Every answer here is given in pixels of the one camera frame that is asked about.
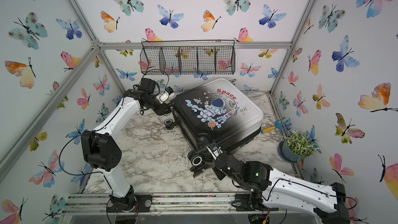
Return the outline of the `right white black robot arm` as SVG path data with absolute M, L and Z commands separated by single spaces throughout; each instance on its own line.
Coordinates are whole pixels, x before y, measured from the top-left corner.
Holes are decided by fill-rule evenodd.
M 345 186 L 322 185 L 290 176 L 267 164 L 242 162 L 220 149 L 211 150 L 214 167 L 238 188 L 250 191 L 254 209 L 284 208 L 307 212 L 324 224 L 349 224 Z

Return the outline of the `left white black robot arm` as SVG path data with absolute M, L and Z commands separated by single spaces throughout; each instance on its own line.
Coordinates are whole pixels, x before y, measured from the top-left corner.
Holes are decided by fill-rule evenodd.
M 101 174 L 110 188 L 107 212 L 139 212 L 139 200 L 134 195 L 133 186 L 123 175 L 120 161 L 122 151 L 117 144 L 118 136 L 129 120 L 137 113 L 143 115 L 152 110 L 158 116 L 172 112 L 168 100 L 174 96 L 174 90 L 149 78 L 142 78 L 124 93 L 117 107 L 101 121 L 92 131 L 80 135 L 84 161 L 90 165 L 92 172 Z

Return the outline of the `silver black space suitcase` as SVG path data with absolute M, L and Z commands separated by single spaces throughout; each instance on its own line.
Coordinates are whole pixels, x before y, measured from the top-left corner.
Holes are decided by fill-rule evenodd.
M 223 78 L 175 96 L 172 114 L 164 124 L 169 130 L 178 126 L 191 145 L 188 159 L 195 177 L 214 167 L 209 144 L 216 142 L 223 152 L 233 152 L 260 133 L 264 117 L 248 96 Z

